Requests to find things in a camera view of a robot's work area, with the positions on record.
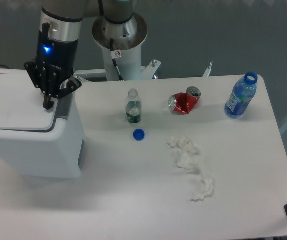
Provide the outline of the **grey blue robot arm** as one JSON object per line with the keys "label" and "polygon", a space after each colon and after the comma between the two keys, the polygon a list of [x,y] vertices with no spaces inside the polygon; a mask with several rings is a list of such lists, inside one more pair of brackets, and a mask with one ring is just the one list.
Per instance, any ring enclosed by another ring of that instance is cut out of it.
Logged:
{"label": "grey blue robot arm", "polygon": [[82,86],[74,77],[74,61],[82,21],[90,15],[88,0],[45,0],[38,32],[36,57],[24,67],[44,95],[43,108],[50,110],[53,99],[62,99]]}

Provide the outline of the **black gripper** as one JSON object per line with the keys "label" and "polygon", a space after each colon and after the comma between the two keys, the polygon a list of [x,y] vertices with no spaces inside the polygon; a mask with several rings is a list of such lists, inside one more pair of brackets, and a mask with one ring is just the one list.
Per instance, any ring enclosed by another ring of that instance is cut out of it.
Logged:
{"label": "black gripper", "polygon": [[[65,42],[50,38],[51,24],[43,23],[38,34],[35,60],[24,63],[35,88],[44,95],[43,108],[50,110],[54,99],[62,99],[78,90],[82,83],[73,74],[74,61],[79,41]],[[61,72],[72,75],[61,82]]]}

